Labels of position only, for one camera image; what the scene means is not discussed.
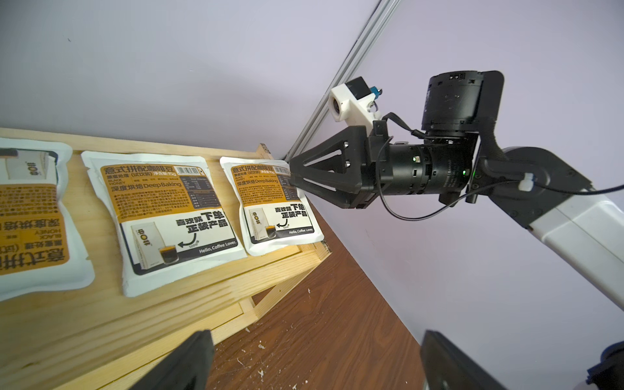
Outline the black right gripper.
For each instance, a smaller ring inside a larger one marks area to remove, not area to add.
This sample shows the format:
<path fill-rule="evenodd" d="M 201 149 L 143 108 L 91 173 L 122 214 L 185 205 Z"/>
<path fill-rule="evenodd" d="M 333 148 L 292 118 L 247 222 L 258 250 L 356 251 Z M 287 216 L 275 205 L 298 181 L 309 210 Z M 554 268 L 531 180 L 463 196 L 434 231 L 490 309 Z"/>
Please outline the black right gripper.
<path fill-rule="evenodd" d="M 430 78 L 419 145 L 386 140 L 367 165 L 367 130 L 349 126 L 290 161 L 291 182 L 341 209 L 366 209 L 378 198 L 436 194 L 458 200 L 471 186 L 476 156 L 502 161 L 494 134 L 505 77 L 500 71 L 451 71 Z"/>

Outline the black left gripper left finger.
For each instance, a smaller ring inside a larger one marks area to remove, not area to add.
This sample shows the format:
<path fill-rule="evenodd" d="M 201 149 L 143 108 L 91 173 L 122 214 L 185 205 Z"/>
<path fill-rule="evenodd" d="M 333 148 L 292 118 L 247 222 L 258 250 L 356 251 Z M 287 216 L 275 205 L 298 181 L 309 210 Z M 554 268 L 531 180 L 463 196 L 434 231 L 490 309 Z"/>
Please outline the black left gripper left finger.
<path fill-rule="evenodd" d="M 211 331 L 196 331 L 140 378 L 131 390 L 203 390 L 214 361 L 214 350 Z"/>

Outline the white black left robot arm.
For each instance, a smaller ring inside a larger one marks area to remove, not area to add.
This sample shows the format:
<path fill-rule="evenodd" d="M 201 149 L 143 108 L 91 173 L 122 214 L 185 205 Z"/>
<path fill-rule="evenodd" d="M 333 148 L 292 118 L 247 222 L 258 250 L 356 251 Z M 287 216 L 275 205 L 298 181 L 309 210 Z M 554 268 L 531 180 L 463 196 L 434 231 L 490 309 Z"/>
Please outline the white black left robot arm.
<path fill-rule="evenodd" d="M 132 389 L 204 389 L 214 359 L 211 332 L 196 331 L 158 363 Z M 502 389 L 504 386 L 439 331 L 428 330 L 420 349 L 430 389 Z M 588 369 L 586 384 L 623 388 L 623 344 L 612 344 Z"/>

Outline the yellow coffee bag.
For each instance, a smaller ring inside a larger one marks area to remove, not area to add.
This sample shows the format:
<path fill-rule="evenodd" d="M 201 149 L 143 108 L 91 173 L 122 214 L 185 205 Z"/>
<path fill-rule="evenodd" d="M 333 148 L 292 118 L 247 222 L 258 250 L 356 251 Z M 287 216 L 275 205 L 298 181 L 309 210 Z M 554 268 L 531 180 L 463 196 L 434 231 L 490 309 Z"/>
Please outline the yellow coffee bag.
<path fill-rule="evenodd" d="M 232 157 L 222 157 L 219 163 L 240 204 L 240 228 L 249 255 L 324 240 L 305 193 L 291 183 L 289 164 Z"/>
<path fill-rule="evenodd" d="M 81 158 L 115 224 L 125 297 L 246 257 L 203 157 L 85 151 Z"/>
<path fill-rule="evenodd" d="M 95 272 L 63 195 L 73 150 L 1 140 L 1 299 L 83 289 Z"/>

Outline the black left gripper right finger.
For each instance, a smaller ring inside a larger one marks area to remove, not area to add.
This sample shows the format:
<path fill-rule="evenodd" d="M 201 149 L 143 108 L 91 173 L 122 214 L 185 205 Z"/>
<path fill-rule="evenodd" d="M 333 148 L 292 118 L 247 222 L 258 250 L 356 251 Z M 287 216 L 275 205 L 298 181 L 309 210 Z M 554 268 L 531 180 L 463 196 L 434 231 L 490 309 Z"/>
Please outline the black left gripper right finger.
<path fill-rule="evenodd" d="M 420 357 L 429 389 L 505 389 L 439 331 L 425 332 Z"/>

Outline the light wooden two-tier shelf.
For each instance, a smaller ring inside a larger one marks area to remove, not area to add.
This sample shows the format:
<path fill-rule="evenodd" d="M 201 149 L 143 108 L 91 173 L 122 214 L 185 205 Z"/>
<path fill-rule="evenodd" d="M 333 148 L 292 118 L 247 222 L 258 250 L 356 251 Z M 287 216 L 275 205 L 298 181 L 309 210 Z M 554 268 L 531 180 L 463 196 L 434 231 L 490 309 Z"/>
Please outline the light wooden two-tier shelf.
<path fill-rule="evenodd" d="M 238 204 L 219 165 L 225 150 L 5 128 L 4 138 L 60 141 L 73 148 L 63 201 L 94 265 L 94 282 L 31 293 L 1 305 L 4 389 L 126 389 L 193 333 L 221 342 L 260 320 L 330 255 L 322 242 L 247 257 L 128 298 L 112 218 L 81 160 L 85 150 L 200 156 L 227 217 Z"/>

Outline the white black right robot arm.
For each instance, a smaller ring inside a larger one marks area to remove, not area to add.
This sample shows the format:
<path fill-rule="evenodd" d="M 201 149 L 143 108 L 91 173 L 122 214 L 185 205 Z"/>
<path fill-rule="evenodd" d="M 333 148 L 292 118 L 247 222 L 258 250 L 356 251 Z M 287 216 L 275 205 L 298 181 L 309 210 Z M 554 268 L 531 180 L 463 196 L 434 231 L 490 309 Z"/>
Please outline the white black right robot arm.
<path fill-rule="evenodd" d="M 485 196 L 621 306 L 622 210 L 554 153 L 498 146 L 504 83 L 498 71 L 433 76 L 414 144 L 393 142 L 388 125 L 401 118 L 378 111 L 380 89 L 340 84 L 328 108 L 345 128 L 290 159 L 292 183 L 343 209 L 397 195 L 436 195 L 447 209 Z"/>

